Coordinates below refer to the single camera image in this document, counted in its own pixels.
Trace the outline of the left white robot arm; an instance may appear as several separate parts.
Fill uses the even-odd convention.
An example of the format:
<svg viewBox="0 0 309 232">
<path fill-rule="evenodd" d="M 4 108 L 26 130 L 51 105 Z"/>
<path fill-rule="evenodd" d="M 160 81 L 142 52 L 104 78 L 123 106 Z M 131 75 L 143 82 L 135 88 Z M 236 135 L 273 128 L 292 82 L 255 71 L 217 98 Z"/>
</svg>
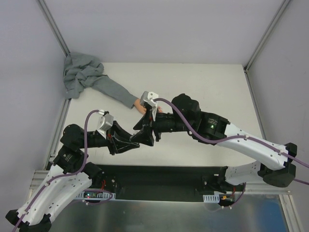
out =
<svg viewBox="0 0 309 232">
<path fill-rule="evenodd" d="M 63 146 L 45 179 L 19 209 L 10 210 L 5 218 L 21 232 L 47 232 L 59 213 L 87 188 L 111 190 L 107 177 L 94 163 L 88 162 L 85 148 L 107 147 L 112 155 L 139 148 L 131 134 L 116 121 L 105 131 L 84 131 L 68 125 L 60 139 Z"/>
</svg>

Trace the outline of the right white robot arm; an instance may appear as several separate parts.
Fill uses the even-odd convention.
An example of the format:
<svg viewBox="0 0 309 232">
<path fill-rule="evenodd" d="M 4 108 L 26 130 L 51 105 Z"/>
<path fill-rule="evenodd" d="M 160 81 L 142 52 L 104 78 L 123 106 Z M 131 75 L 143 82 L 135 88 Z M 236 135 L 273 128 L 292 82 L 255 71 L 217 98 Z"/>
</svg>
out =
<svg viewBox="0 0 309 232">
<path fill-rule="evenodd" d="M 223 167 L 217 178 L 221 190 L 256 180 L 285 188 L 295 179 L 292 159 L 297 146 L 292 143 L 277 145 L 250 135 L 222 116 L 201 111 L 199 102 L 185 94 L 167 101 L 146 91 L 140 103 L 146 113 L 134 126 L 137 133 L 131 137 L 133 142 L 154 146 L 162 133 L 185 131 L 200 143 L 229 148 L 255 160 L 246 165 Z"/>
</svg>

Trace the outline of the mannequin hand with nails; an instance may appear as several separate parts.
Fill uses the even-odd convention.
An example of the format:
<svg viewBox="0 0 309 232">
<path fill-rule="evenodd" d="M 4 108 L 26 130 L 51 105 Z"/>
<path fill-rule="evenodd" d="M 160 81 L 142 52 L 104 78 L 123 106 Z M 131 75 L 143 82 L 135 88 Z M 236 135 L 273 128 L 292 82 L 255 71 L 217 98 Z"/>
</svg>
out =
<svg viewBox="0 0 309 232">
<path fill-rule="evenodd" d="M 146 108 L 140 104 L 140 99 L 136 99 L 134 102 L 134 107 L 144 115 L 146 113 Z"/>
</svg>

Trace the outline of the grey shirt with sleeve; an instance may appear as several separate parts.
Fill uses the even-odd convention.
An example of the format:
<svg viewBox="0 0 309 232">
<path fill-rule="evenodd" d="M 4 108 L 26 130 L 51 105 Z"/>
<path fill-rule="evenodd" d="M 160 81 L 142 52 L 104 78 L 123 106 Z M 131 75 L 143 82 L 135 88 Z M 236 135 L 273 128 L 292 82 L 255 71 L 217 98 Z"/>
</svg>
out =
<svg viewBox="0 0 309 232">
<path fill-rule="evenodd" d="M 85 88 L 92 88 L 133 108 L 138 99 L 126 88 L 104 74 L 100 60 L 91 55 L 69 53 L 64 61 L 63 83 L 66 99 L 77 99 Z"/>
</svg>

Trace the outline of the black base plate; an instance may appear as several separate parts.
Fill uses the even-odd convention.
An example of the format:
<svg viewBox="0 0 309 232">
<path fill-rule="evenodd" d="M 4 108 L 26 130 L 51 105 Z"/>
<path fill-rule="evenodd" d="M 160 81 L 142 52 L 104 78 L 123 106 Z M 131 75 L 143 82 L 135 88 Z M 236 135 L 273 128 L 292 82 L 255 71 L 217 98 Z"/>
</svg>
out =
<svg viewBox="0 0 309 232">
<path fill-rule="evenodd" d="M 223 178 L 225 168 L 177 166 L 123 166 L 88 163 L 83 171 L 92 181 L 91 188 L 115 193 L 117 200 L 202 202 L 203 195 L 242 191 Z M 172 189 L 144 189 L 136 186 L 159 185 Z"/>
</svg>

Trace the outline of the left aluminium frame post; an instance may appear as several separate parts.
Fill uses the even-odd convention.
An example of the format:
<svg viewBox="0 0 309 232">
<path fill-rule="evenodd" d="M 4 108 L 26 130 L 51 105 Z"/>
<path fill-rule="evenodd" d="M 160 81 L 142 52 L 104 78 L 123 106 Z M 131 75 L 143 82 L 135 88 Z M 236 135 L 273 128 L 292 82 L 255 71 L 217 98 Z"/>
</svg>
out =
<svg viewBox="0 0 309 232">
<path fill-rule="evenodd" d="M 46 3 L 44 0 L 36 0 L 36 3 L 38 4 L 46 22 L 48 23 L 53 35 L 55 36 L 61 50 L 63 51 L 64 55 L 67 56 L 70 53 L 69 47 L 67 46 L 67 43 L 65 42 L 62 33 L 59 30 L 59 27 L 57 26 L 57 23 Z"/>
</svg>

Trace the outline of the aluminium frame post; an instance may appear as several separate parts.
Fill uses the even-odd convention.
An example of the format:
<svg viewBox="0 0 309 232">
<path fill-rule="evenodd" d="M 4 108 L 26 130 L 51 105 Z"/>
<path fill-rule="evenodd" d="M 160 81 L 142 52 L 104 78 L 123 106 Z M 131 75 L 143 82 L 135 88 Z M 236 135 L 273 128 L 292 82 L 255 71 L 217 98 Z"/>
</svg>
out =
<svg viewBox="0 0 309 232">
<path fill-rule="evenodd" d="M 290 4 L 293 0 L 283 0 L 280 4 L 278 10 L 276 11 L 275 15 L 273 16 L 272 20 L 270 21 L 269 25 L 267 26 L 265 32 L 263 33 L 261 39 L 259 40 L 256 48 L 254 49 L 252 55 L 250 56 L 248 62 L 244 66 L 244 72 L 247 73 L 259 54 L 261 53 L 262 49 L 266 45 L 267 41 L 269 40 L 270 36 L 272 35 L 273 31 L 275 30 L 276 26 L 279 24 L 280 20 L 282 19 L 285 12 L 288 10 Z"/>
<path fill-rule="evenodd" d="M 67 56 L 70 53 L 69 47 L 67 46 L 67 43 L 65 42 L 62 33 L 59 30 L 59 27 L 57 26 L 57 23 L 46 3 L 44 0 L 36 0 L 36 3 L 38 4 L 46 22 L 48 23 L 53 35 L 55 36 L 61 50 L 63 51 L 64 55 Z"/>
</svg>

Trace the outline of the right aluminium frame post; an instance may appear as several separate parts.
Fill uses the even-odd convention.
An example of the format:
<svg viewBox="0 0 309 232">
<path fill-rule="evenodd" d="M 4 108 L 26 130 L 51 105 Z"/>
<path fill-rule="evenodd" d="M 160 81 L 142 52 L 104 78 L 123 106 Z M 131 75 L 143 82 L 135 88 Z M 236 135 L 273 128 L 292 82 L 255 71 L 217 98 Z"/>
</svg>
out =
<svg viewBox="0 0 309 232">
<path fill-rule="evenodd" d="M 266 45 L 267 41 L 269 40 L 270 36 L 272 35 L 273 31 L 275 30 L 276 26 L 279 24 L 280 20 L 282 19 L 285 12 L 288 10 L 290 4 L 293 0 L 283 0 L 280 4 L 278 10 L 276 11 L 275 15 L 273 16 L 272 20 L 270 21 L 269 25 L 267 26 L 265 32 L 263 33 L 261 39 L 259 40 L 256 48 L 254 49 L 252 55 L 250 56 L 248 62 L 244 66 L 244 72 L 247 73 L 259 54 L 261 53 L 262 49 Z"/>
</svg>

